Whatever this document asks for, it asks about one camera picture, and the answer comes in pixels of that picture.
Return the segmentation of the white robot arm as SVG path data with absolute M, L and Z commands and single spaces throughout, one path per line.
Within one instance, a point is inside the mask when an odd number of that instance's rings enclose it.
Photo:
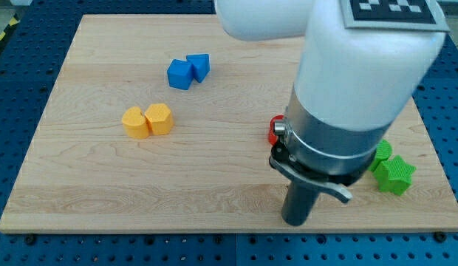
M 369 166 L 448 33 L 436 1 L 218 0 L 214 7 L 239 40 L 304 38 L 281 140 L 293 168 L 344 185 Z

